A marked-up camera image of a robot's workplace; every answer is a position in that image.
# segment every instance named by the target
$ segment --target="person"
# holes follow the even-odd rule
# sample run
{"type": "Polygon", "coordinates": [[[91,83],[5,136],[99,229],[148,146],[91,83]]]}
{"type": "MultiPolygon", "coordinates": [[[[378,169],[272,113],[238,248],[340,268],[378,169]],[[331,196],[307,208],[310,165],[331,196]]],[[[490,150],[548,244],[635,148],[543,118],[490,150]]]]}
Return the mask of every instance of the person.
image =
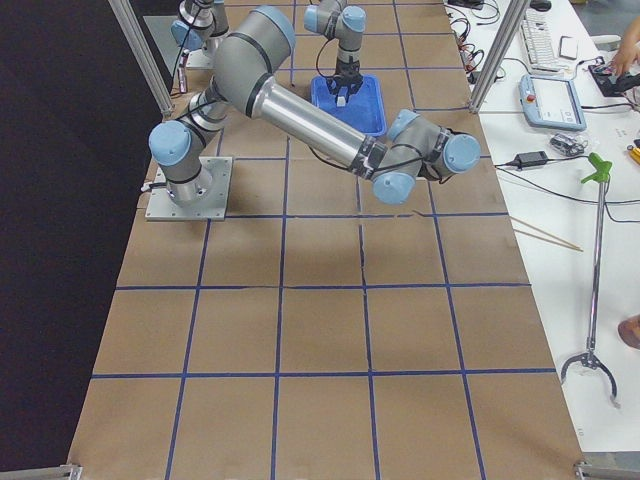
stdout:
{"type": "Polygon", "coordinates": [[[628,72],[633,62],[640,61],[640,48],[636,45],[640,42],[640,16],[631,22],[622,36],[618,53],[611,60],[616,75],[628,72]]]}

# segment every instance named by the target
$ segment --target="black panel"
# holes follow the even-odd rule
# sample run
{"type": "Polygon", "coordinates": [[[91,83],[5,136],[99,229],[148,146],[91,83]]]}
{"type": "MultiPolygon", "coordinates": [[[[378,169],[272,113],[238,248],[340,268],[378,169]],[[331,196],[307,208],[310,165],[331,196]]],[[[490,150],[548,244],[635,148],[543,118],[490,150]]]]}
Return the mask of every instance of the black panel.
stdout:
{"type": "Polygon", "coordinates": [[[66,462],[161,116],[108,2],[0,3],[7,471],[66,462]]]}

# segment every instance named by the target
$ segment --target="white keyboard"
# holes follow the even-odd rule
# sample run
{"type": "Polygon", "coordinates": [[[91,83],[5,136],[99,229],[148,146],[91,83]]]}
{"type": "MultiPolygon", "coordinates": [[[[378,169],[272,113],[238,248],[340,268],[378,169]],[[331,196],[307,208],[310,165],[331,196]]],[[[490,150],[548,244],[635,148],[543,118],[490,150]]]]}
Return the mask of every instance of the white keyboard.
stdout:
{"type": "Polygon", "coordinates": [[[557,75],[563,71],[565,65],[558,63],[558,58],[553,53],[549,26],[544,13],[527,8],[520,32],[531,73],[557,75]]]}

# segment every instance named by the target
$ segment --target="blue tablet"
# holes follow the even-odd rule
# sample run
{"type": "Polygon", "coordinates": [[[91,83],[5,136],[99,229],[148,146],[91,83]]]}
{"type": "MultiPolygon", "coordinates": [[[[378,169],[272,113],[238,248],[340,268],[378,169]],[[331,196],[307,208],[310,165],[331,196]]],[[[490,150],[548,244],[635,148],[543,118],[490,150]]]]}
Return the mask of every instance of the blue tablet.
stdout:
{"type": "Polygon", "coordinates": [[[520,103],[534,127],[582,131],[587,128],[573,81],[525,75],[520,80],[520,103]]]}

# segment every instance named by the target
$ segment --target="plastic tray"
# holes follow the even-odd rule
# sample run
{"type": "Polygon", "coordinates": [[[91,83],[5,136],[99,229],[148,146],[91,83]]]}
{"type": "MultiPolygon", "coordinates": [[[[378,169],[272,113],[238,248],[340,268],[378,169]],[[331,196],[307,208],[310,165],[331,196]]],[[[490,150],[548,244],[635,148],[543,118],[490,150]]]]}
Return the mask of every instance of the plastic tray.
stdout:
{"type": "Polygon", "coordinates": [[[349,102],[344,107],[336,105],[335,97],[329,93],[325,79],[315,77],[311,80],[311,103],[356,130],[379,137],[387,131],[380,83],[373,75],[362,77],[362,87],[358,93],[349,97],[349,102]]]}

